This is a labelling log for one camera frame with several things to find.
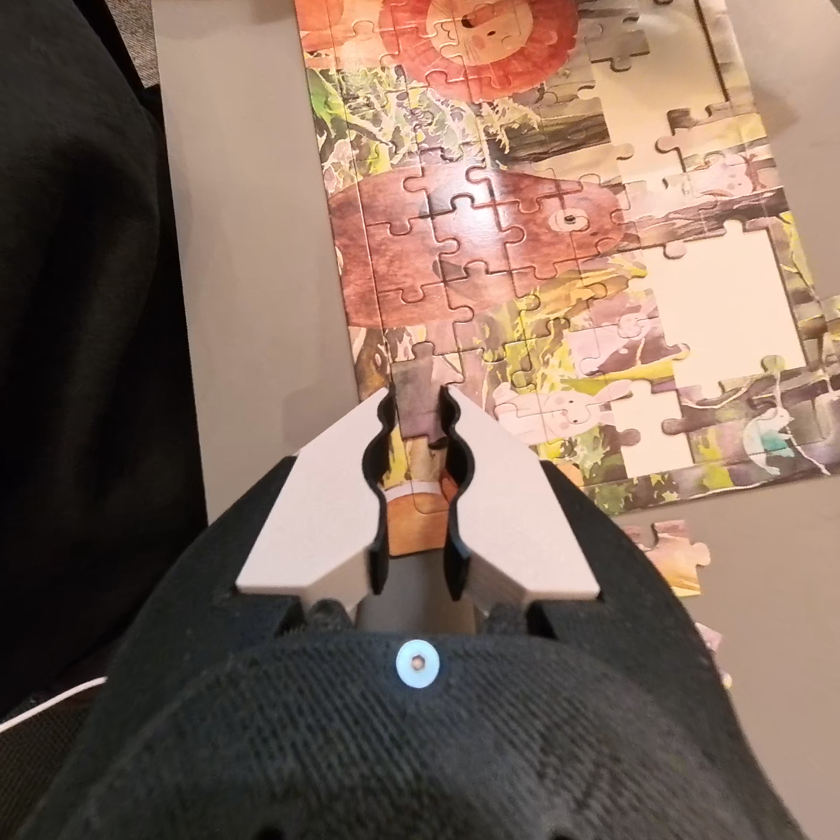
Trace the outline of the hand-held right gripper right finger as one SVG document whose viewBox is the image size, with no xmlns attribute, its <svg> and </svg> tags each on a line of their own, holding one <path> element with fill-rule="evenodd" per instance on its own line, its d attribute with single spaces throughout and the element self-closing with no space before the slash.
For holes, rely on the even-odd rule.
<svg viewBox="0 0 840 840">
<path fill-rule="evenodd" d="M 550 476 L 563 475 L 452 385 L 440 393 L 447 436 L 444 577 L 457 602 L 528 608 L 601 593 Z"/>
</svg>

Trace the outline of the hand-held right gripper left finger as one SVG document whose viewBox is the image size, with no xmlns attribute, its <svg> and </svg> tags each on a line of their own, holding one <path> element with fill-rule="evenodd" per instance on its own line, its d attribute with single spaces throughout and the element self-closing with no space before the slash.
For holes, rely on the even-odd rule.
<svg viewBox="0 0 840 840">
<path fill-rule="evenodd" d="M 395 425 L 392 387 L 382 387 L 285 458 L 285 482 L 236 587 L 289 595 L 301 604 L 359 604 L 381 594 L 389 571 L 387 501 Z"/>
</svg>

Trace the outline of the grey jigsaw piece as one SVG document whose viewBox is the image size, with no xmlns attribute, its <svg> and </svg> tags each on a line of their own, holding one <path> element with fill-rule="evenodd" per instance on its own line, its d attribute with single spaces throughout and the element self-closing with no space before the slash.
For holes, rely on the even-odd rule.
<svg viewBox="0 0 840 840">
<path fill-rule="evenodd" d="M 403 439 L 425 437 L 430 448 L 442 448 L 440 393 L 465 380 L 459 354 L 435 354 L 430 342 L 417 343 L 411 359 L 392 363 L 392 380 Z"/>
</svg>

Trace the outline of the pink jigsaw piece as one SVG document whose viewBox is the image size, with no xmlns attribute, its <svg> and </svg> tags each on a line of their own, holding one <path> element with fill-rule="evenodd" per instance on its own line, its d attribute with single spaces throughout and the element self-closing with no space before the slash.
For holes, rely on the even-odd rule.
<svg viewBox="0 0 840 840">
<path fill-rule="evenodd" d="M 654 541 L 643 545 L 644 531 L 637 526 L 622 526 L 625 534 L 636 543 L 679 598 L 701 594 L 698 570 L 711 563 L 711 552 L 703 542 L 690 536 L 686 520 L 657 521 L 651 524 Z"/>
<path fill-rule="evenodd" d="M 729 673 L 721 666 L 718 660 L 718 650 L 722 642 L 722 635 L 714 629 L 702 624 L 695 623 L 696 630 L 700 635 L 707 651 L 711 657 L 712 664 L 714 664 L 717 674 L 720 678 L 721 684 L 726 690 L 732 688 L 732 678 Z"/>
</svg>

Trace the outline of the animal jigsaw puzzle board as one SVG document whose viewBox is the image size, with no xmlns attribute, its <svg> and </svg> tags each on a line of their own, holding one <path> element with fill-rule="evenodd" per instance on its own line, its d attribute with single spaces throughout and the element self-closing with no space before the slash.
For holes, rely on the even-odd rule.
<svg viewBox="0 0 840 840">
<path fill-rule="evenodd" d="M 295 6 L 362 398 L 458 353 L 613 516 L 838 474 L 838 297 L 726 2 Z M 394 555 L 444 544 L 445 448 L 398 418 Z"/>
</svg>

